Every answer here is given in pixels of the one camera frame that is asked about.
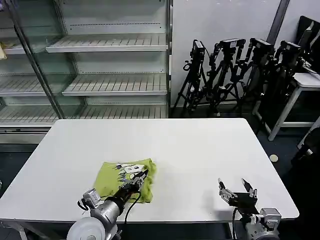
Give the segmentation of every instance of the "green t-shirt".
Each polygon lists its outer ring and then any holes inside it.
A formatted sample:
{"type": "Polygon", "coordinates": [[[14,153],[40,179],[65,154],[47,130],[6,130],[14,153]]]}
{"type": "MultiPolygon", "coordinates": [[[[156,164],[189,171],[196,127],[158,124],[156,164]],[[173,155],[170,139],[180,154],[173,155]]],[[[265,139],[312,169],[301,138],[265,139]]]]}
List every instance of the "green t-shirt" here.
{"type": "MultiPolygon", "coordinates": [[[[123,163],[104,162],[96,176],[93,187],[102,197],[112,196],[125,182],[130,181],[137,173],[146,169],[148,169],[148,174],[142,185],[141,197],[138,203],[150,203],[153,198],[151,186],[156,173],[156,165],[150,158],[123,163]]],[[[137,197],[138,194],[133,194],[129,202],[134,202],[137,197]]]]}

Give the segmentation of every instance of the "white wall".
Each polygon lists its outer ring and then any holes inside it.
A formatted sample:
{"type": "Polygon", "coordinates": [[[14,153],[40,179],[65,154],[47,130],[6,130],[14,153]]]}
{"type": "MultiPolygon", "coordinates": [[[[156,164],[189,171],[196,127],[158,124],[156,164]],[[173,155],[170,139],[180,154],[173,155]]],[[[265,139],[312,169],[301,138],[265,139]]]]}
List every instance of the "white wall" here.
{"type": "Polygon", "coordinates": [[[306,16],[320,22],[320,0],[290,0],[276,40],[276,46],[280,46],[282,40],[295,41],[300,16],[306,16]]]}
{"type": "MultiPolygon", "coordinates": [[[[215,43],[225,39],[244,38],[246,46],[250,38],[266,40],[279,3],[280,0],[173,0],[171,104],[187,76],[182,67],[190,59],[193,39],[203,41],[209,52],[215,43]]],[[[204,71],[209,69],[206,56],[204,71]]]]}

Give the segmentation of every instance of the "white desk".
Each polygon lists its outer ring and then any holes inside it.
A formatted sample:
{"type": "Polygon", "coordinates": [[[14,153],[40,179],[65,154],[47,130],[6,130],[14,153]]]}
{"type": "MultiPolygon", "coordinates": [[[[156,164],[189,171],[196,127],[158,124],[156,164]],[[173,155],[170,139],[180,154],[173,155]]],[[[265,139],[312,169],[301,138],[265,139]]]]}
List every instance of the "white desk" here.
{"type": "MultiPolygon", "coordinates": [[[[320,75],[312,72],[308,73],[296,73],[294,75],[295,79],[295,89],[291,94],[288,102],[286,103],[283,111],[281,112],[277,122],[275,123],[273,129],[270,129],[267,124],[265,124],[266,130],[269,133],[269,141],[273,141],[278,134],[280,128],[292,128],[292,127],[303,127],[309,128],[313,126],[314,122],[286,122],[286,118],[289,115],[291,109],[295,105],[302,91],[320,91],[320,75]]],[[[261,120],[261,115],[258,113],[258,104],[253,110],[253,114],[256,114],[261,120]]]]}
{"type": "Polygon", "coordinates": [[[103,119],[57,121],[0,199],[0,220],[79,220],[77,201],[103,162],[147,158],[157,166],[153,200],[137,204],[129,222],[231,222],[218,178],[234,192],[245,191],[241,178],[251,183],[258,209],[299,215],[245,119],[103,119]]]}

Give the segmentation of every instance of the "camera tripod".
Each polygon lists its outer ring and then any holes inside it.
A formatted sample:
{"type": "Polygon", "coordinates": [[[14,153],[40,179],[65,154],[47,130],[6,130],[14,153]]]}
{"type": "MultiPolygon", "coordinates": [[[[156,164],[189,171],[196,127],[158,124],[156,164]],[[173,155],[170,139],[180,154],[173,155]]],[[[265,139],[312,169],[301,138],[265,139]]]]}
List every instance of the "camera tripod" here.
{"type": "Polygon", "coordinates": [[[271,70],[267,75],[268,87],[258,108],[261,120],[256,134],[265,124],[265,118],[270,107],[286,103],[291,96],[294,90],[291,82],[294,80],[296,69],[303,65],[301,53],[302,48],[300,46],[291,42],[281,42],[275,53],[274,63],[270,66],[271,70]],[[280,55],[282,55],[282,61],[279,63],[280,55]]]}
{"type": "Polygon", "coordinates": [[[211,66],[211,70],[207,72],[207,76],[209,76],[209,80],[206,84],[208,88],[206,99],[210,103],[209,110],[207,112],[208,116],[211,113],[217,114],[219,111],[217,110],[218,105],[221,102],[227,101],[228,95],[232,95],[235,97],[237,103],[240,102],[240,96],[238,92],[238,83],[241,83],[242,87],[244,83],[241,81],[244,78],[245,73],[248,70],[248,65],[246,60],[241,60],[242,50],[245,46],[245,39],[228,39],[223,40],[217,43],[214,46],[214,51],[210,55],[209,65],[211,66]],[[216,68],[216,59],[219,52],[222,50],[223,52],[223,60],[220,62],[219,66],[216,68]],[[235,65],[233,64],[233,56],[236,53],[235,57],[235,65]],[[231,71],[231,79],[230,83],[225,83],[225,78],[228,71],[231,71]],[[220,73],[217,83],[213,86],[213,82],[217,75],[220,73]]]}
{"type": "Polygon", "coordinates": [[[204,104],[200,103],[201,99],[203,98],[203,91],[200,90],[200,84],[202,77],[204,85],[207,85],[207,80],[203,69],[205,51],[206,48],[201,41],[196,39],[193,40],[192,51],[190,52],[191,61],[185,61],[186,64],[183,67],[183,70],[187,71],[188,74],[183,82],[180,92],[178,93],[178,97],[171,111],[171,115],[174,114],[181,97],[184,98],[183,108],[180,114],[181,117],[184,116],[187,109],[189,112],[192,112],[196,109],[197,105],[204,104]]]}
{"type": "Polygon", "coordinates": [[[249,98],[253,98],[253,103],[256,103],[261,100],[264,94],[267,74],[269,70],[272,69],[272,65],[274,65],[274,45],[261,39],[251,38],[245,57],[246,62],[249,61],[252,52],[251,62],[247,66],[248,69],[252,68],[248,82],[243,88],[241,100],[231,111],[242,108],[243,104],[246,103],[246,100],[249,98]]]}

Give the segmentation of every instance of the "display shelf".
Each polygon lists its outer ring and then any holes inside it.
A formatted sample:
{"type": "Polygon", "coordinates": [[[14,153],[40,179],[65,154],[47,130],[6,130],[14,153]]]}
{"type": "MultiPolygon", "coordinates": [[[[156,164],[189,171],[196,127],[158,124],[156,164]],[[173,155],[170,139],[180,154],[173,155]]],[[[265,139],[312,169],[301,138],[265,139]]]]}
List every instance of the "display shelf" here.
{"type": "MultiPolygon", "coordinates": [[[[49,74],[47,79],[53,93],[60,93],[66,86],[66,76],[49,74]]],[[[45,97],[36,75],[0,75],[0,97],[45,97]]]]}
{"type": "MultiPolygon", "coordinates": [[[[61,108],[72,116],[79,106],[66,105],[61,108]]],[[[0,127],[50,127],[57,120],[58,117],[51,105],[8,105],[0,110],[0,127]]]]}
{"type": "Polygon", "coordinates": [[[69,119],[162,119],[167,118],[166,105],[87,105],[69,119]]]}
{"type": "MultiPolygon", "coordinates": [[[[19,39],[2,40],[3,51],[6,55],[26,54],[19,39]]],[[[31,44],[31,48],[35,54],[41,53],[46,49],[45,41],[37,41],[31,44]]]]}
{"type": "Polygon", "coordinates": [[[64,96],[166,95],[165,73],[80,74],[62,92],[64,96]]]}
{"type": "Polygon", "coordinates": [[[46,48],[48,53],[166,51],[165,33],[68,35],[46,48]]]}

